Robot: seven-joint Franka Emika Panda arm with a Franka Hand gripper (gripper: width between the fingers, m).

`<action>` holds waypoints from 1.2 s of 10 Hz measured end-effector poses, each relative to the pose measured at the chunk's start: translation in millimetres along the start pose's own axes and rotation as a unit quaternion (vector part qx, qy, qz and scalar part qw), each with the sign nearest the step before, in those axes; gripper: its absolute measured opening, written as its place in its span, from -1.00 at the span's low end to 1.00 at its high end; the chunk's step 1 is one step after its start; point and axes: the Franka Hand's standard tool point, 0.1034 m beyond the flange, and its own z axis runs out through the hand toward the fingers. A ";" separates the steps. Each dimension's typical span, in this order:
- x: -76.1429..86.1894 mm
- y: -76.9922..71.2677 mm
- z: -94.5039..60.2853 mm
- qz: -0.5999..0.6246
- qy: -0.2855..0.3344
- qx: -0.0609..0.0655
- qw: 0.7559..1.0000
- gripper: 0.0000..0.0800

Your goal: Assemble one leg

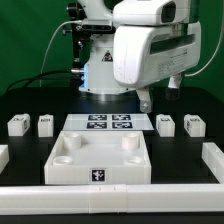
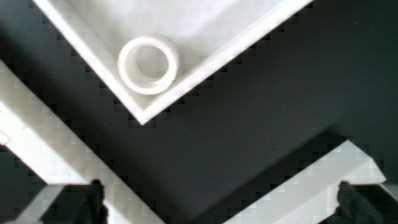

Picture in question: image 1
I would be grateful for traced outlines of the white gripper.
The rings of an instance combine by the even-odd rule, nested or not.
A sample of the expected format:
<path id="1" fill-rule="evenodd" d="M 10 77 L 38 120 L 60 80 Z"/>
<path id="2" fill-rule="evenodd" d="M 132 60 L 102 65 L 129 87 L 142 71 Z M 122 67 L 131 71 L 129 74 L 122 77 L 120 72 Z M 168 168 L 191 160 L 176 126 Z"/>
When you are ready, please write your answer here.
<path id="1" fill-rule="evenodd" d="M 174 36 L 172 26 L 120 26 L 114 36 L 114 78 L 121 86 L 137 89 L 140 111 L 151 113 L 147 85 L 170 77 L 165 96 L 167 100 L 177 100 L 183 80 L 181 72 L 198 64 L 200 50 L 199 22 L 190 24 L 187 34 L 179 37 Z"/>

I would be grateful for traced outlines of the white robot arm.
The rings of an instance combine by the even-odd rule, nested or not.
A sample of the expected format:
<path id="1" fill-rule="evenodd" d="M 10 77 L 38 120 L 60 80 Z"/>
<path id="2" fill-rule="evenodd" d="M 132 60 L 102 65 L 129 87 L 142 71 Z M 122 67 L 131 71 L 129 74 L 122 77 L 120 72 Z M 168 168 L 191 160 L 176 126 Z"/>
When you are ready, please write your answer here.
<path id="1" fill-rule="evenodd" d="M 179 97 L 184 72 L 199 62 L 200 0 L 77 0 L 67 6 L 72 21 L 73 71 L 79 90 L 100 101 L 130 91 L 140 110 L 152 109 L 149 86 L 168 79 L 166 98 Z"/>

